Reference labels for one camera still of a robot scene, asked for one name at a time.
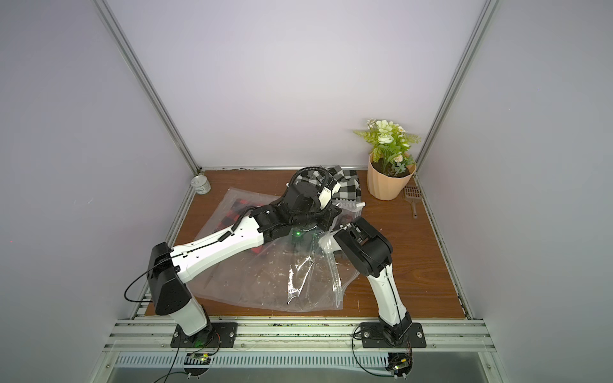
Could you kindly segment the clear plastic vacuum bag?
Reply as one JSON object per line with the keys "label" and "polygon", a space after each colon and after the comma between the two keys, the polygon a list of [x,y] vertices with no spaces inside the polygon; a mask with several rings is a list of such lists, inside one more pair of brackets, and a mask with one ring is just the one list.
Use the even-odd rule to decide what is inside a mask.
{"label": "clear plastic vacuum bag", "polygon": [[320,247],[328,232],[318,229],[309,254],[286,254],[286,236],[218,263],[188,288],[204,299],[207,311],[213,303],[292,313],[340,310],[359,273],[343,252]]}

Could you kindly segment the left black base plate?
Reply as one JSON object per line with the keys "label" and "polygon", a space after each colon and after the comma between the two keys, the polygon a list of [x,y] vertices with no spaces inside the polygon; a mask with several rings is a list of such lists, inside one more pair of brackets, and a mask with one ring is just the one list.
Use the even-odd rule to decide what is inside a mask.
{"label": "left black base plate", "polygon": [[237,322],[209,322],[203,330],[186,335],[180,325],[174,330],[172,348],[233,348],[236,340]]}

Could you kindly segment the red black plaid shirt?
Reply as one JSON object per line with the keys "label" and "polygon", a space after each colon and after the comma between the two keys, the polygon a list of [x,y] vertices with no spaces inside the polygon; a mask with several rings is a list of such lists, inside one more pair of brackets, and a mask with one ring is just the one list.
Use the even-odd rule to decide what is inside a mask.
{"label": "red black plaid shirt", "polygon": [[253,192],[239,190],[229,191],[223,198],[222,204],[219,207],[219,222],[216,225],[216,230],[219,231],[232,226],[247,207],[260,207],[271,203],[274,199],[276,199],[274,196]]}

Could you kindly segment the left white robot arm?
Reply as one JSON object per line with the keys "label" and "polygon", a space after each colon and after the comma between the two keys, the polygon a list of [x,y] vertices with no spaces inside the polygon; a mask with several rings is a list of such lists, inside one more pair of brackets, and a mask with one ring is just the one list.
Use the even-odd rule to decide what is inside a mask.
{"label": "left white robot arm", "polygon": [[228,228],[174,248],[167,243],[156,245],[145,272],[156,314],[170,316],[187,337],[208,336],[212,324],[187,283],[233,255],[289,236],[292,231],[314,226],[328,230],[340,214],[331,202],[339,190],[334,180],[318,188],[292,181],[278,200],[246,207]]}

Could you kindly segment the peach flower pot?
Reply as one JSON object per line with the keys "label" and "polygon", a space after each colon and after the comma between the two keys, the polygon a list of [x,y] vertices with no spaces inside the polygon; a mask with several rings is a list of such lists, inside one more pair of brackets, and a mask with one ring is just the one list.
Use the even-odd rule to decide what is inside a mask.
{"label": "peach flower pot", "polygon": [[372,155],[369,156],[367,169],[367,188],[368,192],[379,200],[393,200],[397,198],[409,181],[416,173],[417,166],[412,164],[409,167],[409,173],[403,177],[390,177],[379,172],[371,161]]}

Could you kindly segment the small metal can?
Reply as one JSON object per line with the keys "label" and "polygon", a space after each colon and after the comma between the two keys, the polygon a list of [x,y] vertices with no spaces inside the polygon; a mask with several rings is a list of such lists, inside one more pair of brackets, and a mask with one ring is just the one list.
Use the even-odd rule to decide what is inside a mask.
{"label": "small metal can", "polygon": [[204,174],[199,174],[191,179],[191,187],[200,196],[207,195],[212,190],[209,179]]}

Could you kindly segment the circuit board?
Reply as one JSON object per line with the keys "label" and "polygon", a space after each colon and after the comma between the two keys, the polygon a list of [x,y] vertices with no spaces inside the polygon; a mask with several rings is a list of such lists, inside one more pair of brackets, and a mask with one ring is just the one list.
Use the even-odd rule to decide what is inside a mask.
{"label": "circuit board", "polygon": [[208,372],[212,364],[212,358],[204,353],[187,353],[183,362],[185,373],[190,378],[199,378]]}
{"label": "circuit board", "polygon": [[411,353],[389,353],[386,370],[392,373],[394,379],[404,378],[413,369],[413,355]]}

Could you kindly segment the left circuit board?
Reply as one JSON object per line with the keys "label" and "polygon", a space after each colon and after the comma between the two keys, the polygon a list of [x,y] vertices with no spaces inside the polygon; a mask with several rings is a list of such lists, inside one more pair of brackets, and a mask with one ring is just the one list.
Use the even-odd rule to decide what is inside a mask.
{"label": "left circuit board", "polygon": [[199,378],[208,372],[212,364],[212,358],[204,353],[187,353],[183,362],[185,373],[190,378]]}

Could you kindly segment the aluminium mounting rail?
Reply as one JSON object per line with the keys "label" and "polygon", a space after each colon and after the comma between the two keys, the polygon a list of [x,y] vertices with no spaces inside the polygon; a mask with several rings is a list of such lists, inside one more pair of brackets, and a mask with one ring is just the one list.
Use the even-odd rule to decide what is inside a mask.
{"label": "aluminium mounting rail", "polygon": [[[387,349],[362,347],[356,334],[362,322],[373,318],[341,317],[214,317],[211,322],[237,322],[233,348],[220,348],[234,353],[359,353],[374,350],[381,353],[400,352],[493,352],[495,346],[481,320],[425,320],[421,323],[426,348]],[[113,327],[105,344],[106,352],[169,352],[198,350],[172,348],[170,343],[177,324],[170,317],[137,316],[120,320]]]}

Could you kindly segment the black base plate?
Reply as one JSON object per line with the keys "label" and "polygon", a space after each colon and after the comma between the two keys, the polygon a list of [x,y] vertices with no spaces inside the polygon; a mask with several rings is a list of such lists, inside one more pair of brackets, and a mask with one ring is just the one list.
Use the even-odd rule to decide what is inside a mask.
{"label": "black base plate", "polygon": [[209,322],[203,330],[186,335],[180,325],[174,330],[172,348],[233,348],[236,340],[237,322]]}
{"label": "black base plate", "polygon": [[383,324],[362,322],[359,325],[356,338],[362,343],[362,347],[367,349],[426,348],[426,338],[421,323],[413,322],[407,330],[399,330],[399,332],[401,334],[396,339],[393,338],[393,335],[396,335],[396,333],[392,330],[387,330]]}

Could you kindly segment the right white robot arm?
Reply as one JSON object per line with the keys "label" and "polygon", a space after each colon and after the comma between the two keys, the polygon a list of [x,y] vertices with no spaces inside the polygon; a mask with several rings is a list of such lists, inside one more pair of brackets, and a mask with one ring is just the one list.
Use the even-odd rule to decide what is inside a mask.
{"label": "right white robot arm", "polygon": [[408,338],[412,319],[394,280],[390,241],[364,218],[358,217],[323,236],[320,247],[343,252],[354,268],[367,277],[378,304],[383,337],[391,346],[402,344]]}

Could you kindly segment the black white plaid shirt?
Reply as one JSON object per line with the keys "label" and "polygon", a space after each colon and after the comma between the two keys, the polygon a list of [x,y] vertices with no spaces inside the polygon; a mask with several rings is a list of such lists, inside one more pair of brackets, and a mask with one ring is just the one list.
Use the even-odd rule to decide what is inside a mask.
{"label": "black white plaid shirt", "polygon": [[295,182],[308,182],[317,189],[327,185],[332,191],[331,199],[333,200],[349,200],[357,203],[362,201],[358,173],[352,169],[344,169],[340,165],[326,168],[325,172],[314,168],[299,170]]}

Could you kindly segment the green artificial plant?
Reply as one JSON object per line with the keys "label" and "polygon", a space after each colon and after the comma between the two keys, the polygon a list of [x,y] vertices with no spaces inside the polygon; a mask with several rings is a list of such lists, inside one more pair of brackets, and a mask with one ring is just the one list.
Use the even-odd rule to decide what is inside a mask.
{"label": "green artificial plant", "polygon": [[421,137],[393,121],[376,119],[367,121],[367,128],[355,130],[354,134],[372,147],[370,163],[377,172],[396,178],[410,175],[416,161],[409,151],[421,142]]}

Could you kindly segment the right circuit board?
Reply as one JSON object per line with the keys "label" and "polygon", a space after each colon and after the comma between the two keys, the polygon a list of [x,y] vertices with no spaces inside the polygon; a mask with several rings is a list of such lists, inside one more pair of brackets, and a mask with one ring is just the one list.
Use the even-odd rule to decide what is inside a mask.
{"label": "right circuit board", "polygon": [[392,373],[394,379],[404,378],[413,369],[413,355],[411,353],[389,353],[386,370]]}

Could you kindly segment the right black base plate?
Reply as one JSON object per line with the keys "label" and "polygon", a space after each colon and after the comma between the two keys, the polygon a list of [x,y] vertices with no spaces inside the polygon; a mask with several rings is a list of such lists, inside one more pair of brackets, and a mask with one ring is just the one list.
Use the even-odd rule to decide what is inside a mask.
{"label": "right black base plate", "polygon": [[393,338],[393,335],[396,335],[396,333],[392,330],[387,330],[383,324],[362,322],[359,325],[356,338],[362,343],[362,347],[367,349],[426,348],[426,338],[421,323],[413,322],[407,330],[399,330],[399,332],[401,334],[396,339]]}

